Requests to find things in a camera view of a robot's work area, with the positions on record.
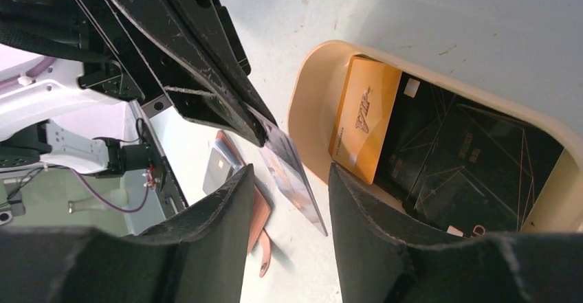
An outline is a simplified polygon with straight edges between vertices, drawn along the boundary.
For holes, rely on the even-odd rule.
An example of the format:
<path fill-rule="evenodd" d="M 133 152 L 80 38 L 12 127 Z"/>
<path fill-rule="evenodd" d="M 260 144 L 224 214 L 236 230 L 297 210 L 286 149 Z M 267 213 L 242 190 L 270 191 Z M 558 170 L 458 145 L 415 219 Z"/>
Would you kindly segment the white striped credit card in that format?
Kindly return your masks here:
<path fill-rule="evenodd" d="M 323 236 L 327 236 L 328 231 L 294 142 L 285 131 L 256 109 L 251 106 L 247 109 L 266 132 L 265 144 L 260 149 L 260 154 L 276 186 Z"/>

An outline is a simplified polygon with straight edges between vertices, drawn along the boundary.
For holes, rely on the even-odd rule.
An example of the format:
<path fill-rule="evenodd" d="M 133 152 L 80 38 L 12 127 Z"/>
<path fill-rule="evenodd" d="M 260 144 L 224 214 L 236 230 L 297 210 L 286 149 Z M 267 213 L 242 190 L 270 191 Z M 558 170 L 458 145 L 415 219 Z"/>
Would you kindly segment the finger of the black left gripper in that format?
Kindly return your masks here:
<path fill-rule="evenodd" d="M 234 94 L 267 119 L 272 112 L 250 82 L 250 63 L 227 8 L 220 0 L 170 0 L 195 40 L 209 53 Z"/>

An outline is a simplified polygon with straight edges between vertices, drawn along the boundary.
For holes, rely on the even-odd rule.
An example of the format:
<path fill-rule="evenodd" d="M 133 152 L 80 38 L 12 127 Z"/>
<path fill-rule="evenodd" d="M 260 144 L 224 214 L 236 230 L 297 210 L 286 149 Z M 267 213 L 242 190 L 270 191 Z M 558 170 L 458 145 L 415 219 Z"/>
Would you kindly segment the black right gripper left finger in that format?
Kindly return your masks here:
<path fill-rule="evenodd" d="M 204 197 L 137 236 L 92 227 L 1 229 L 2 302 L 238 302 L 243 268 L 217 248 Z"/>

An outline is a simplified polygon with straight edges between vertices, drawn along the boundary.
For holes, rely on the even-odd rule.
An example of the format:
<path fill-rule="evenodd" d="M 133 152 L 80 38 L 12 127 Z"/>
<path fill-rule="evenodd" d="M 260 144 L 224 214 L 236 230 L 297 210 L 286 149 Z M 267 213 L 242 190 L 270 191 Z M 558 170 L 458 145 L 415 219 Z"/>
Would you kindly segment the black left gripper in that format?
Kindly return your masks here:
<path fill-rule="evenodd" d="M 250 105 L 170 0 L 88 1 L 1 0 L 1 44 L 81 63 L 74 86 L 82 92 L 135 100 L 149 117 L 172 103 L 185 120 L 264 145 L 266 132 Z"/>

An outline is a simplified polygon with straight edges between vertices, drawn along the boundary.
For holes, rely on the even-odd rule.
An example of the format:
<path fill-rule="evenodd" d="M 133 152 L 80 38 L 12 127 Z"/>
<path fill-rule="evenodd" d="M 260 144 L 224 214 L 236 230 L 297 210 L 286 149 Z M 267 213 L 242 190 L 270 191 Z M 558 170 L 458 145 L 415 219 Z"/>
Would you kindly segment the orange leather card holder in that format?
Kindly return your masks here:
<path fill-rule="evenodd" d="M 219 150 L 233 167 L 232 176 L 216 191 L 207 195 L 206 202 L 219 202 L 219 211 L 212 215 L 213 230 L 217 231 L 217 248 L 229 257 L 236 270 L 243 268 L 243 255 L 261 248 L 259 277 L 263 278 L 272 261 L 272 244 L 266 231 L 271 207 L 255 183 L 254 169 L 246 164 L 225 131 L 218 131 L 210 151 Z"/>

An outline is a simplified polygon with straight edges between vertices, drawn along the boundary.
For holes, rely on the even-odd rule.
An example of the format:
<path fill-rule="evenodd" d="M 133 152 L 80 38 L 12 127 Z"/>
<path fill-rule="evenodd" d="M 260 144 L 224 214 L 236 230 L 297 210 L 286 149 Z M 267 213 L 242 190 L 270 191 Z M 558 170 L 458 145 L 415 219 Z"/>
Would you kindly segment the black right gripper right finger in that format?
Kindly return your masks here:
<path fill-rule="evenodd" d="M 345 302 L 581 302 L 582 235 L 437 230 L 332 164 L 329 207 Z"/>

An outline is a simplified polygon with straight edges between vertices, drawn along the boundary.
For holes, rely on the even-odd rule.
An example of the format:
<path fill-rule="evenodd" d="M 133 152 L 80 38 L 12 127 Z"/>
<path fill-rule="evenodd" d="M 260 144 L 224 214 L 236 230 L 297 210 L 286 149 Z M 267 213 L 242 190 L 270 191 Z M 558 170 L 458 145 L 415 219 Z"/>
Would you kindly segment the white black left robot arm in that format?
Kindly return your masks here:
<path fill-rule="evenodd" d="M 220 0 L 1 0 L 1 44 L 38 58 L 1 72 L 1 167 L 39 163 L 119 177 L 162 166 L 145 131 L 173 107 L 262 146 L 272 114 Z M 86 138 L 58 118 L 135 102 L 137 142 Z"/>

